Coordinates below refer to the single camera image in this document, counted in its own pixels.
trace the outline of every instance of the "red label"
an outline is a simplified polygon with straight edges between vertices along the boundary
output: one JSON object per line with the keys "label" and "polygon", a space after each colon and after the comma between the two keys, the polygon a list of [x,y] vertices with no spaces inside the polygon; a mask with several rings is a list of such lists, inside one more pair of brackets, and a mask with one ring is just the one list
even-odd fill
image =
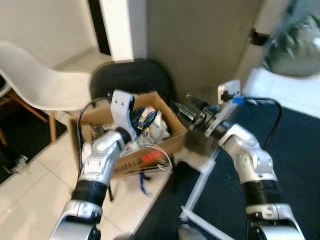
{"label": "red label", "polygon": [[164,155],[164,153],[162,151],[156,150],[156,151],[147,153],[146,155],[141,157],[141,159],[145,164],[149,164],[149,163],[152,163],[155,160],[161,158],[163,155]]}

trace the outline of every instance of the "gray bag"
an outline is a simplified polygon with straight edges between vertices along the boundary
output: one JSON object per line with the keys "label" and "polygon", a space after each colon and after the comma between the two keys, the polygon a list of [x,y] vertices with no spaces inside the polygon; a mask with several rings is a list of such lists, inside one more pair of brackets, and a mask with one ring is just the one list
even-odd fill
{"label": "gray bag", "polygon": [[272,40],[263,63],[269,71],[295,77],[320,73],[320,20],[305,16]]}

